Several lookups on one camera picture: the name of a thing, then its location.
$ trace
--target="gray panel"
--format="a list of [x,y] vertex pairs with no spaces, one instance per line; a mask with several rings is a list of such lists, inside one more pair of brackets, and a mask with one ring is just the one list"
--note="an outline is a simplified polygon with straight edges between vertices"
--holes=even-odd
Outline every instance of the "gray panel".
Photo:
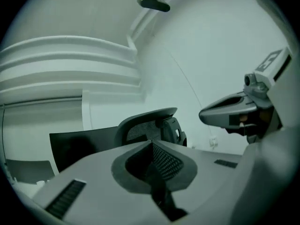
[[36,184],[38,181],[47,181],[54,177],[49,161],[19,161],[6,160],[8,170],[18,182]]
[[[66,213],[64,221],[74,225],[98,224],[168,224],[169,220],[153,202],[150,195],[126,191],[113,178],[113,160],[144,142],[122,146],[89,155],[54,177],[35,195],[34,201],[45,208],[73,179],[86,186]],[[191,185],[172,193],[176,206],[192,212],[217,191],[235,169],[217,165],[217,159],[238,162],[240,156],[203,152],[161,142],[165,146],[192,158],[198,174]]]
[[33,202],[28,196],[19,190],[15,190],[15,193],[18,195],[19,199],[23,203],[23,205],[32,212],[35,217],[44,225],[66,225],[63,221],[57,219],[50,213],[46,212],[40,206],[38,206],[35,202]]
[[300,127],[277,131],[249,145],[222,187],[176,224],[254,224],[299,168],[299,131]]
[[0,164],[1,164],[1,167],[5,163],[5,155],[4,155],[4,150],[3,150],[3,137],[2,137],[3,115],[4,115],[4,109],[0,108]]
[[74,225],[168,224],[150,195],[132,194],[113,178],[113,160],[143,142],[92,154],[62,171],[38,191],[33,200],[45,208],[73,179],[86,182],[63,220]]
[[217,159],[222,159],[238,163],[241,159],[239,155],[192,150],[163,141],[161,143],[190,157],[198,166],[198,174],[190,186],[185,190],[172,193],[176,206],[183,208],[189,213],[195,211],[197,207],[217,192],[226,179],[236,170],[215,164],[214,162]]

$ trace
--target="white wall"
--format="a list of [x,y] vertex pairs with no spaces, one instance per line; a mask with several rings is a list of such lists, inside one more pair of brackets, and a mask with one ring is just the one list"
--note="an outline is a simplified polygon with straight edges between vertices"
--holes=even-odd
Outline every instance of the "white wall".
[[136,0],[29,0],[11,24],[2,47],[57,35],[127,45],[126,34],[141,9]]
[[79,97],[83,89],[139,93],[136,54],[134,45],[90,37],[22,41],[0,52],[0,104]]
[[3,123],[6,159],[48,160],[54,174],[58,174],[49,134],[82,130],[81,101],[6,108]]
[[[157,105],[169,103],[175,106],[167,94],[175,94],[180,87],[184,97],[178,96],[178,99],[184,102],[179,113],[184,113],[197,127],[193,130],[197,130],[195,137],[187,136],[188,140],[195,140],[196,147],[203,150],[210,150],[207,140],[210,132],[199,125],[200,109],[241,91],[245,73],[257,67],[270,52],[287,46],[280,29],[256,0],[181,0],[172,5],[169,13],[159,13],[146,32],[154,38],[149,40],[142,35],[135,42],[145,69],[143,82],[148,80],[153,87],[147,97],[154,93],[159,97],[164,91],[165,97],[161,97]],[[166,81],[158,81],[160,76]],[[184,76],[195,94],[187,81],[186,87],[181,86]],[[167,82],[172,78],[173,86]],[[185,131],[192,127],[181,121],[180,124]],[[247,145],[245,137],[228,135],[217,127],[210,129],[219,142],[214,151],[243,153]]]
[[139,57],[145,97],[132,95],[112,101],[101,94],[90,94],[92,128],[113,127],[133,115],[177,107],[175,117],[186,132],[188,146],[200,148],[199,141],[209,141],[209,130],[198,118],[201,107],[176,62],[156,39]]

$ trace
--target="white robot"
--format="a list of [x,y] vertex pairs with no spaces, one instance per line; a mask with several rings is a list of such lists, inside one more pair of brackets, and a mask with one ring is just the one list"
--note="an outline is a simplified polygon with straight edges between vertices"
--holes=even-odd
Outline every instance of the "white robot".
[[245,76],[242,92],[211,104],[199,117],[247,136],[250,144],[233,171],[214,163],[232,155],[149,140],[87,156],[33,201],[20,197],[45,224],[255,223],[300,165],[299,54],[287,48],[271,52]]

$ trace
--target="black strap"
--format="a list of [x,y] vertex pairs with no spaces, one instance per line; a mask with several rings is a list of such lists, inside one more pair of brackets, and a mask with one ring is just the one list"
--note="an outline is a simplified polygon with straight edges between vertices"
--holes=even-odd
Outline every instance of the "black strap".
[[148,166],[146,182],[151,186],[153,201],[170,221],[175,221],[187,215],[187,212],[183,209],[176,208],[170,190],[167,188],[165,181],[153,163]]

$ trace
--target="black mesh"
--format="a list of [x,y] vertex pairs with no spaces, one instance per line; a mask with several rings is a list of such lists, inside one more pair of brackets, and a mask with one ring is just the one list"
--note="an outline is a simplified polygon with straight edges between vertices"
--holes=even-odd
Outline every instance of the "black mesh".
[[128,131],[126,144],[160,138],[160,129],[156,127],[155,121],[144,122],[135,125]]
[[126,169],[136,178],[147,182],[146,174],[151,164],[155,166],[164,181],[176,176],[183,168],[180,159],[155,144],[150,144],[126,161]]

